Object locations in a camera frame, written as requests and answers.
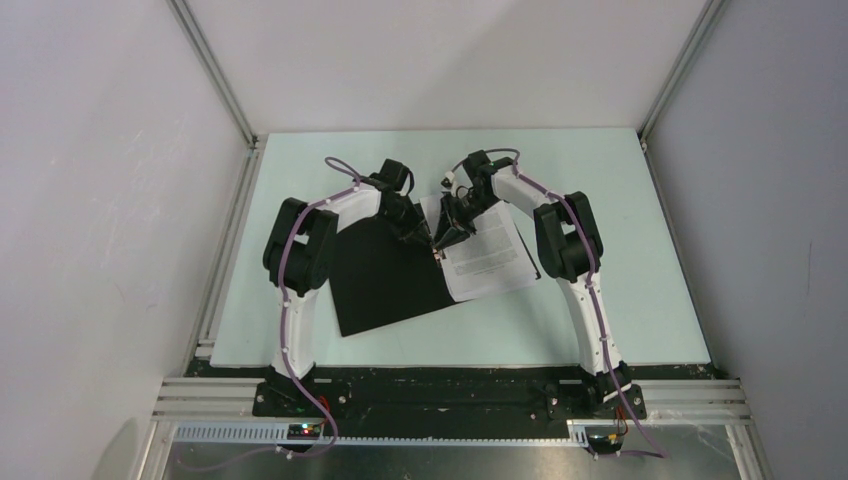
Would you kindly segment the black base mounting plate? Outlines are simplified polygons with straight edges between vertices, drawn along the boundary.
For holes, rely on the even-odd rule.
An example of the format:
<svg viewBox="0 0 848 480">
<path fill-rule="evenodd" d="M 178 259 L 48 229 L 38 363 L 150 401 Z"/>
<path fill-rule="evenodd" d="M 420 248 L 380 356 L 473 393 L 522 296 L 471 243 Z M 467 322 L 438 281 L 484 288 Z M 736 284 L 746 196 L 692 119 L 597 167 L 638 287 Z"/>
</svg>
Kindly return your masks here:
<svg viewBox="0 0 848 480">
<path fill-rule="evenodd" d="M 577 366 L 538 368 L 315 367 L 303 394 L 268 371 L 255 391 L 255 417 L 331 415 L 340 435 L 505 439 L 569 436 L 570 420 L 646 418 L 632 382 L 627 403 L 594 408 Z"/>
</svg>

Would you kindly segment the red folder with black inside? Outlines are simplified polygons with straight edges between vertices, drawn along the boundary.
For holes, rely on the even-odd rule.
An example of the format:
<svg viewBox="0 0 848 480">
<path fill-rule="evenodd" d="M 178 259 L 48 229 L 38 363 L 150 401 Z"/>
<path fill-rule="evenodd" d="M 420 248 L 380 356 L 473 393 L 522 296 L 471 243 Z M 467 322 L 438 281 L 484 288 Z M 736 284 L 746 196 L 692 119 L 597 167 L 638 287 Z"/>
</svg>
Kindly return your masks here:
<svg viewBox="0 0 848 480">
<path fill-rule="evenodd" d="M 329 286 L 344 337 L 458 304 L 447 290 L 438 252 L 399 242 L 379 218 L 338 233 Z"/>
</svg>

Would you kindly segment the aluminium frame rail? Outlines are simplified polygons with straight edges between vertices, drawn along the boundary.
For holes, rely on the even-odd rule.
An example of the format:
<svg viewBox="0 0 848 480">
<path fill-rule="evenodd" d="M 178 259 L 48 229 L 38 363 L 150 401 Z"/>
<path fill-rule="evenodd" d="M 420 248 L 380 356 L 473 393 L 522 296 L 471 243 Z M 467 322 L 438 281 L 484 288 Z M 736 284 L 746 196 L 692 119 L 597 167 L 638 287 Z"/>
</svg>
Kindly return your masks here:
<svg viewBox="0 0 848 480">
<path fill-rule="evenodd" d="M 239 136 L 249 149 L 253 149 L 258 142 L 258 136 L 251 126 L 190 2 L 167 0 L 166 4 L 171 9 L 177 25 L 197 57 L 201 68 L 206 73 L 213 90 L 233 122 Z"/>
</svg>

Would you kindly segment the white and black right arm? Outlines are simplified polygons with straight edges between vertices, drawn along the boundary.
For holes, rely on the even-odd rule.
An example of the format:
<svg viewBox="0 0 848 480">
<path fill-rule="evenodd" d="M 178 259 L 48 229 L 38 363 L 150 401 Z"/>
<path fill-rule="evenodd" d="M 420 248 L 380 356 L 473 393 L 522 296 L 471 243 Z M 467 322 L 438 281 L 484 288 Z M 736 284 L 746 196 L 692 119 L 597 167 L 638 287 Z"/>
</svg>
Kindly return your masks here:
<svg viewBox="0 0 848 480">
<path fill-rule="evenodd" d="M 464 186 L 449 170 L 440 182 L 435 247 L 459 245 L 478 229 L 475 220 L 499 202 L 513 205 L 534 224 L 538 260 L 559 285 L 574 326 L 583 370 L 580 394 L 584 410 L 598 418 L 626 404 L 632 388 L 630 369 L 615 345 L 600 286 L 604 251 L 588 197 L 560 194 L 532 179 L 518 165 L 512 148 L 470 153 L 458 163 L 470 183 Z"/>
</svg>

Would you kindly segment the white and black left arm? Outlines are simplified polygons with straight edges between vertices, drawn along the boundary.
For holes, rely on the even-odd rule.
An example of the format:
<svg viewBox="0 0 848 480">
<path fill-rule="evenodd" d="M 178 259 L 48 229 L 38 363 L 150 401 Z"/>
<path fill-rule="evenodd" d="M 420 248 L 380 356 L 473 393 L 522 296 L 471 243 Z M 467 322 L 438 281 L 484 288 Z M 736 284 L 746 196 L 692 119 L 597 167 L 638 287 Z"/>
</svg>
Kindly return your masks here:
<svg viewBox="0 0 848 480">
<path fill-rule="evenodd" d="M 360 220 L 379 218 L 399 242 L 433 252 L 425 216 L 409 198 L 415 185 L 409 167 L 387 159 L 379 171 L 364 176 L 336 157 L 328 156 L 324 163 L 350 176 L 352 184 L 313 203 L 286 199 L 262 258 L 271 283 L 282 294 L 279 347 L 271 366 L 289 378 L 280 385 L 276 400 L 292 416 L 305 415 L 315 403 L 314 387 L 302 379 L 315 366 L 316 297 L 329 278 L 338 232 Z"/>
</svg>

